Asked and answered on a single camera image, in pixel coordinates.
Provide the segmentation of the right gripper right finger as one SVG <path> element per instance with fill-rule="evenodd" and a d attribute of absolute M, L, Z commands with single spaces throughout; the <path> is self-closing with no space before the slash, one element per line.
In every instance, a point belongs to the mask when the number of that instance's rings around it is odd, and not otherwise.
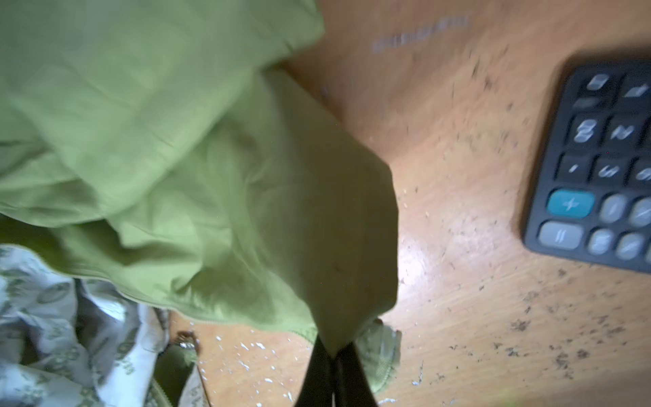
<path fill-rule="evenodd" d="M 332 369 L 336 407 L 378 407 L 354 343 L 338 352 Z"/>

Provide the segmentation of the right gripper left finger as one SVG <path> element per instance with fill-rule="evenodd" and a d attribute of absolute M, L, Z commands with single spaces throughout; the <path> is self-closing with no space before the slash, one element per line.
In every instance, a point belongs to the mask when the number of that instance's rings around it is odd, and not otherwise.
<path fill-rule="evenodd" d="M 294 406 L 332 407 L 333 395 L 332 358 L 320 337 L 317 337 L 303 386 Z"/>

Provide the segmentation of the green Snoopy zip jacket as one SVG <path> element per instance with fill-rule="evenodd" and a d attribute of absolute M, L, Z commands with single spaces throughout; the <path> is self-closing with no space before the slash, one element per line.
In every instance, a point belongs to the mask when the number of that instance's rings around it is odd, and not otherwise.
<path fill-rule="evenodd" d="M 315 1 L 1 4 L 1 403 L 202 405 L 168 311 L 354 343 L 401 336 L 389 166 L 283 69 Z"/>

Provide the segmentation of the dark grey calculator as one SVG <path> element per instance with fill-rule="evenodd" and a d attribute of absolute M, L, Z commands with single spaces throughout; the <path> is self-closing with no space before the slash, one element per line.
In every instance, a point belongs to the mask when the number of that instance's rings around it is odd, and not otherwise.
<path fill-rule="evenodd" d="M 650 271 L 650 63 L 582 64 L 555 95 L 522 240 L 533 252 Z"/>

